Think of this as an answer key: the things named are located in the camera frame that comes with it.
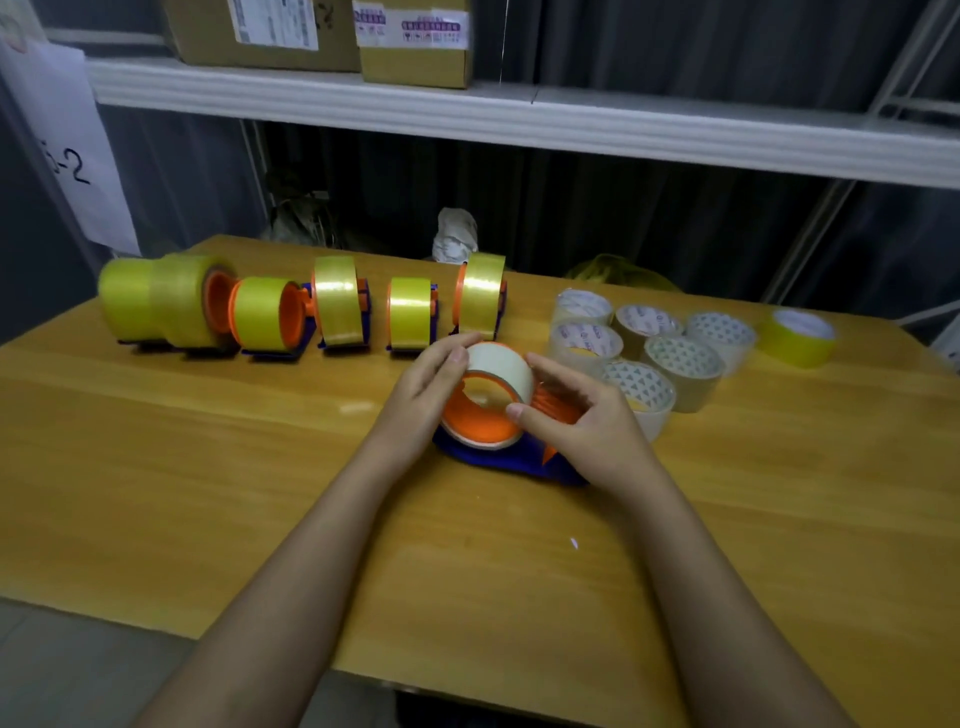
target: number 2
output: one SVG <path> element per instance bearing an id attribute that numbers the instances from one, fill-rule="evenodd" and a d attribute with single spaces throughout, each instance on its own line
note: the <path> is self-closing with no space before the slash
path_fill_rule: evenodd
<path id="1" fill-rule="evenodd" d="M 74 168 L 74 170 L 73 170 L 73 179 L 76 180 L 77 182 L 83 182 L 84 184 L 90 184 L 90 180 L 84 180 L 82 177 L 80 177 L 80 170 L 82 170 L 82 169 L 84 168 L 84 161 L 83 161 L 82 159 L 80 159 L 80 155 L 77 154 L 77 152 L 76 152 L 75 150 L 70 149 L 69 147 L 67 147 L 66 149 L 63 150 L 63 158 L 64 158 L 64 159 L 69 160 L 69 159 L 70 159 L 70 155 L 73 155 L 74 157 L 77 158 L 77 166 L 76 166 L 76 167 Z"/>

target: yellow plastic bag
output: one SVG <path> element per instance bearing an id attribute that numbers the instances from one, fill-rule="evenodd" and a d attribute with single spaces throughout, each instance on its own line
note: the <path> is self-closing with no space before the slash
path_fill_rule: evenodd
<path id="1" fill-rule="evenodd" d="M 631 288 L 653 288 L 658 291 L 680 291 L 669 279 L 659 273 L 640 268 L 619 255 L 598 255 L 593 260 L 578 263 L 566 272 L 564 278 L 594 280 Z"/>

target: tiled floor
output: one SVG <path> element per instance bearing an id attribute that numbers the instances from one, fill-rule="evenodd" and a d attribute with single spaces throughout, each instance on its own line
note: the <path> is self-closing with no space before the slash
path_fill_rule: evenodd
<path id="1" fill-rule="evenodd" d="M 0 726 L 126 726 L 191 642 L 0 599 Z M 396 728 L 394 694 L 331 672 L 303 728 Z"/>

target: white shelf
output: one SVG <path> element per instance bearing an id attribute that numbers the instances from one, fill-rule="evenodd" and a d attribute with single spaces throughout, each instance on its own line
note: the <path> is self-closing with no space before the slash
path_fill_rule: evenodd
<path id="1" fill-rule="evenodd" d="M 354 74 L 90 59 L 101 104 L 960 189 L 960 133 L 828 111 Z"/>

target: roll of tape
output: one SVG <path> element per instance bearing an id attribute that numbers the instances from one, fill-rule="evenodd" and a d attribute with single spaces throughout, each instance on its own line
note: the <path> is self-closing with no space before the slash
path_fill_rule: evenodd
<path id="1" fill-rule="evenodd" d="M 623 392 L 647 441 L 656 440 L 677 402 L 670 380 L 651 366 L 622 359 L 604 367 L 604 379 Z"/>
<path id="2" fill-rule="evenodd" d="M 756 347 L 795 367 L 813 369 L 827 363 L 836 346 L 833 327 L 805 311 L 774 311 L 758 328 L 760 340 Z"/>
<path id="3" fill-rule="evenodd" d="M 594 324 L 609 326 L 613 306 L 603 296 L 591 291 L 567 288 L 557 296 L 551 326 L 556 324 Z"/>
<path id="4" fill-rule="evenodd" d="M 690 316 L 686 320 L 686 335 L 720 354 L 723 376 L 734 374 L 756 343 L 752 328 L 726 313 L 712 311 Z"/>
<path id="5" fill-rule="evenodd" d="M 623 339 L 610 327 L 558 324 L 550 331 L 550 358 L 595 379 L 623 352 Z"/>
<path id="6" fill-rule="evenodd" d="M 453 325 L 460 333 L 480 331 L 493 339 L 506 262 L 503 255 L 474 253 L 460 267 L 453 296 Z"/>
<path id="7" fill-rule="evenodd" d="M 478 449 L 507 448 L 522 434 L 502 409 L 481 406 L 465 393 L 470 379 L 485 379 L 502 388 L 510 401 L 530 404 L 534 396 L 534 375 L 523 357 L 495 342 L 480 342 L 467 348 L 469 364 L 464 382 L 446 403 L 441 426 L 455 440 Z"/>
<path id="8" fill-rule="evenodd" d="M 163 331 L 150 303 L 155 260 L 121 257 L 100 272 L 97 293 L 107 328 L 118 341 L 161 341 Z"/>
<path id="9" fill-rule="evenodd" d="M 644 364 L 658 370 L 677 390 L 675 412 L 697 412 L 724 372 L 720 354 L 682 336 L 653 336 L 643 347 Z"/>
<path id="10" fill-rule="evenodd" d="M 317 328 L 329 347 L 363 344 L 357 271 L 350 255 L 322 255 L 313 264 Z"/>
<path id="11" fill-rule="evenodd" d="M 291 352 L 300 344 L 306 314 L 292 280 L 243 279 L 233 286 L 230 330 L 250 352 Z"/>
<path id="12" fill-rule="evenodd" d="M 624 357 L 634 361 L 643 356 L 643 345 L 651 336 L 684 332 L 684 327 L 673 316 L 648 305 L 620 306 L 612 325 L 623 338 Z"/>
<path id="13" fill-rule="evenodd" d="M 156 262 L 151 307 L 163 338 L 181 349 L 233 345 L 228 315 L 233 267 L 214 255 L 172 253 Z"/>
<path id="14" fill-rule="evenodd" d="M 394 278 L 387 289 L 390 347 L 423 350 L 430 346 L 430 279 Z"/>

